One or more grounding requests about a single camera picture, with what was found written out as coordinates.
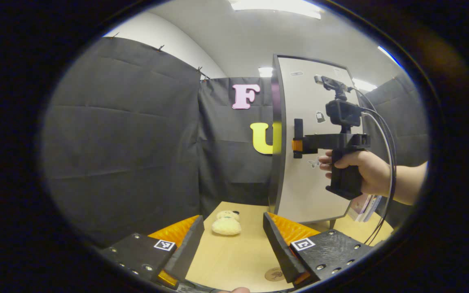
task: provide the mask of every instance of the black curtain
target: black curtain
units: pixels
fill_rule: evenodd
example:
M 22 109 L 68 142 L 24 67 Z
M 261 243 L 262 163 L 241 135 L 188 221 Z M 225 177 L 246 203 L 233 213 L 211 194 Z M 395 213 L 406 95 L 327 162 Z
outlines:
M 377 112 L 385 119 L 396 143 L 397 165 L 415 167 L 428 161 L 430 145 L 428 122 L 422 97 L 408 76 L 400 74 L 366 94 Z M 363 119 L 363 129 L 372 136 L 371 152 L 388 162 L 387 148 L 372 119 Z M 383 215 L 386 200 L 376 212 Z M 391 201 L 386 221 L 394 228 L 402 224 L 410 206 Z
M 259 85 L 249 109 L 233 109 L 233 85 Z M 264 122 L 266 143 L 272 145 L 270 78 L 219 78 L 199 90 L 199 192 L 207 217 L 221 201 L 268 205 L 271 155 L 253 147 L 250 124 Z
M 94 244 L 199 214 L 199 78 L 165 52 L 114 37 L 60 80 L 41 137 L 46 182 Z

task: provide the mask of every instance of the stuffed toy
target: stuffed toy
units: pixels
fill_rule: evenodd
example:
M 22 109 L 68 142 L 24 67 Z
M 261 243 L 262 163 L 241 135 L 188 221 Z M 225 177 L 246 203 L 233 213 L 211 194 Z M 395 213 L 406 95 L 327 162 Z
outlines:
M 234 211 L 221 211 L 216 214 L 213 223 L 213 232 L 222 235 L 236 235 L 242 232 L 242 226 L 238 222 L 240 216 Z

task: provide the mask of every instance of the hand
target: hand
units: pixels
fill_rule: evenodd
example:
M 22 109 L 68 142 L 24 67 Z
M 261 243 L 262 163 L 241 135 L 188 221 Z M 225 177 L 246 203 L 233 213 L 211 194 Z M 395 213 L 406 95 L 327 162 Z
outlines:
M 325 156 L 320 156 L 320 169 L 331 171 L 332 150 L 327 150 Z M 346 154 L 339 161 L 334 163 L 334 167 L 339 169 L 348 166 L 358 166 L 359 173 L 363 178 L 361 191 L 369 195 L 388 196 L 390 187 L 390 166 L 380 157 L 368 151 L 357 151 Z M 331 178 L 332 173 L 325 174 Z
M 218 291 L 218 293 L 229 293 L 227 291 Z M 235 290 L 231 291 L 231 293 L 249 293 L 249 289 L 246 287 L 238 287 Z

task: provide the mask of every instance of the white whiteboard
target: white whiteboard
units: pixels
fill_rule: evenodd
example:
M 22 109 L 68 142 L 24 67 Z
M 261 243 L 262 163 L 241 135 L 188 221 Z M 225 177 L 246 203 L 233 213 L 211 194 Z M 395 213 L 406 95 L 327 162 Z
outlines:
M 341 81 L 353 86 L 352 79 L 345 69 L 296 58 L 278 58 L 285 100 L 285 122 L 287 134 L 285 143 L 285 172 L 281 195 L 278 195 L 277 214 L 292 221 L 307 223 L 342 217 L 349 200 L 325 189 L 331 184 L 318 165 L 313 168 L 310 161 L 318 162 L 318 154 L 293 158 L 291 141 L 294 137 L 294 119 L 303 119 L 303 135 L 339 133 L 341 126 L 333 125 L 325 112 L 325 104 L 334 100 L 335 91 L 327 91 L 323 85 L 314 82 L 316 74 Z M 358 104 L 355 91 L 346 93 L 348 102 Z M 316 112 L 324 115 L 324 122 L 318 123 Z M 352 127 L 352 133 L 363 133 L 361 126 Z

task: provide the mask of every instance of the wooden table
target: wooden table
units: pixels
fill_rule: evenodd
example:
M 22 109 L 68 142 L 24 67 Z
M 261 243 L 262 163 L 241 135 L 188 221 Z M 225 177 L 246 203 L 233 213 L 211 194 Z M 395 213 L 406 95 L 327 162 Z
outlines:
M 224 236 L 212 232 L 211 225 L 216 220 L 216 214 L 225 210 L 240 212 L 242 233 Z M 186 279 L 227 291 L 237 287 L 247 287 L 252 293 L 292 288 L 292 284 L 285 280 L 272 282 L 265 278 L 268 270 L 280 267 L 263 230 L 263 213 L 267 211 L 268 206 L 221 202 L 204 220 L 205 231 Z M 334 228 L 363 242 L 379 219 L 375 213 L 368 222 L 357 223 L 346 216 L 338 219 Z M 323 232 L 328 230 L 329 222 L 307 226 Z M 373 245 L 386 239 L 391 232 L 392 227 L 385 222 Z

